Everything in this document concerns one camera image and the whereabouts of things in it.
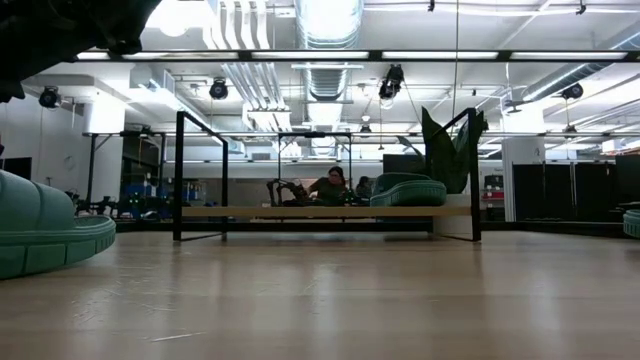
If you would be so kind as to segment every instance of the column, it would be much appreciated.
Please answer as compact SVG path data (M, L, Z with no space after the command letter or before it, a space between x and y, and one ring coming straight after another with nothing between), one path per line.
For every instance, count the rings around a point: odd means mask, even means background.
M84 118L85 132L120 132L124 130L125 104L110 95L103 94L93 103L85 105ZM96 140L96 147L105 139L105 137L99 137ZM84 162L87 168L88 159L87 151ZM91 201L100 201L104 196L110 196L112 200L120 198L121 170L122 138L113 136L95 151Z

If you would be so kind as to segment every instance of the large leaf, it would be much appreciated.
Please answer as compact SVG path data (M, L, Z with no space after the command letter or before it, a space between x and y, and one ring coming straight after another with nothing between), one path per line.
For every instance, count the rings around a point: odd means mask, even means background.
M483 115L478 116L477 119L482 119L482 124L476 126L476 131L471 134L474 143L477 143L486 127ZM422 136L426 146L425 153L429 159L428 174L433 179L444 183L447 193L460 194L467 185L469 174L468 128L463 126L453 141L446 131L433 136L441 128L440 124L433 121L429 112L422 108Z

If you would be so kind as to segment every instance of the white pillar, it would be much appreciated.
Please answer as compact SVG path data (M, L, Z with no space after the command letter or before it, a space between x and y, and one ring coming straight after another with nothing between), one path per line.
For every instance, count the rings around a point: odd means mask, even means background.
M514 164L541 164L545 148L542 137L521 137L502 140L502 167L504 169L504 212L505 220L516 220L516 206L513 186Z
M120 132L124 130L125 104L103 94L95 102L85 105L84 118L85 132ZM97 138L96 147L105 139ZM89 154L84 164L89 166ZM121 169L122 138L113 136L95 152L91 201L100 201L104 196L110 196L112 200L120 198Z

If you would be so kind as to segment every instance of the black metal frame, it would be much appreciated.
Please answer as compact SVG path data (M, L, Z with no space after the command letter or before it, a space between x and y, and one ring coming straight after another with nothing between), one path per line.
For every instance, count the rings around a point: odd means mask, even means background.
M95 165L96 151L100 150L102 145L104 145L107 141L109 141L109 139L111 139L114 136L138 138L140 137L140 135L144 135L149 137L156 137L156 136L161 137L162 140L160 144L160 161L158 162L158 192L162 194L162 188L163 188L162 179L164 177L164 164L166 163L165 149L167 146L167 133L164 133L164 132L139 133L139 132L123 131L121 133L83 133L82 135L91 137L91 148L89 153L89 178L87 179L87 196L85 200L88 204L91 204L91 193L93 192L93 168ZM106 136L106 138L96 145L96 140L100 136Z
M186 111L178 111L176 115L176 154L175 154L175 169L173 178L173 240L174 241L190 241L203 239L207 237L224 235L227 232L227 218L222 219L222 229L220 232L211 235L202 235L195 237L182 237L183 223L182 223L182 186L184 183L184 125L185 119L189 120L192 124L197 126L200 130L209 134L212 137L222 142L222 199L221 205L228 206L229 204L229 142L225 140L215 131L211 130L207 125L200 122L200 120L193 117Z
M348 132L279 132L278 133L278 180L282 179L282 157L281 157L281 153L282 150L284 149L280 149L281 144L282 144L282 138L283 137L292 137L293 141L295 141L295 138L297 137L304 137L307 139L319 139L319 138L325 138L327 136L331 136L334 138L338 138L340 136L344 136L347 139L349 139L349 148L347 149L347 151L349 151L349 189L353 190L353 175L352 175L352 156L351 156L351 148L353 145L353 134L352 133L348 133Z
M162 55L150 56L149 53ZM283 56L283 53L295 52L295 57ZM105 57L78 59L76 62L121 62L121 63L228 63L228 62L289 62L289 63L326 63L326 62L381 62L381 63L637 63L640 51L619 51L619 50L532 50L532 49L459 49L457 52L465 53L466 56L443 57L442 53L455 53L455 49L354 49L339 50L331 58L318 58L314 56L318 50L305 49L279 49L279 50L154 50L141 51L135 55L116 56L106 51L92 51L91 53L104 54ZM349 56L349 53L366 53L366 56ZM400 56L389 56L385 53L396 53ZM495 52L496 57L486 57L483 53ZM622 57L602 59L601 57L590 56L593 54L625 53ZM514 53L535 53L536 58L513 57Z
M193 118L186 112L178 112L176 119L176 154L175 154L175 175L174 175L174 197L177 200L179 196L182 199L182 184L183 184L183 171L184 171L184 121L185 118L193 122L202 131L207 134L216 137L223 143L223 158L222 158L222 206L228 206L228 143L224 140L221 134L212 131L206 125L200 123L197 119ZM481 126L481 115L479 115L475 108L468 108L462 113L457 115L449 123L447 123L439 132L447 131L458 121L467 118L469 133L475 132L476 126ZM352 133L313 133L313 132L291 132L291 133L278 133L278 143L281 143L283 137L288 136L304 136L306 138L317 138L324 136L346 136L349 138L350 149L352 142ZM472 166L470 167L470 187L471 187L471 218L472 218L472 238L462 239L470 241L482 240L482 233L480 228L480 180L479 180L479 164L478 164L478 143L474 142L469 144L469 160ZM351 178L351 156L349 156L349 177ZM281 160L280 154L278 154L278 177L281 176ZM183 223L182 219L182 202L174 200L173 208L173 224L171 226L173 231L173 240L175 241L187 241L196 240L206 237L212 237L216 235L225 235L228 231L424 231L424 224L404 224L404 223L375 223L375 224L357 224L357 223L336 223L336 224L318 224L318 223L302 223L302 224L288 224L288 223L273 223L273 224L243 224L243 223L227 223L226 217L221 219L220 223ZM195 236L191 238L182 238L183 231L210 231L219 230L218 233L212 235ZM226 236L223 236L222 241L226 241Z

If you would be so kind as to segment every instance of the green sofa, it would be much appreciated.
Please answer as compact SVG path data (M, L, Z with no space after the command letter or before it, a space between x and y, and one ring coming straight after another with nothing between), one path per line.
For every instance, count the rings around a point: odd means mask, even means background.
M107 249L115 223L74 218L62 191L0 170L0 279L53 270Z

